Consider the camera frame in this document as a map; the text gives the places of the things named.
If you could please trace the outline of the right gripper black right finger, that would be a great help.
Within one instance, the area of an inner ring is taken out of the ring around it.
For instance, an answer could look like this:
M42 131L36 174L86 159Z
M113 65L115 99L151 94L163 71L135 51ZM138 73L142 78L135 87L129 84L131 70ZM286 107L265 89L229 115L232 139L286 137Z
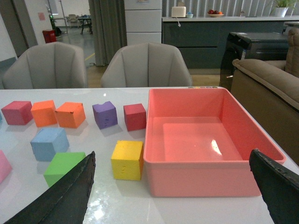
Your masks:
M250 170L276 224L299 222L299 175L258 149L249 156Z

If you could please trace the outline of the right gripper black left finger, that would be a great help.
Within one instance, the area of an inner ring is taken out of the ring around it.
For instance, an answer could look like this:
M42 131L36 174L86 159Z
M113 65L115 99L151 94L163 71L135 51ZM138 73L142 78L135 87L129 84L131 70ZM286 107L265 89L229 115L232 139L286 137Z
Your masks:
M95 152L91 152L7 224L81 224L94 183Z

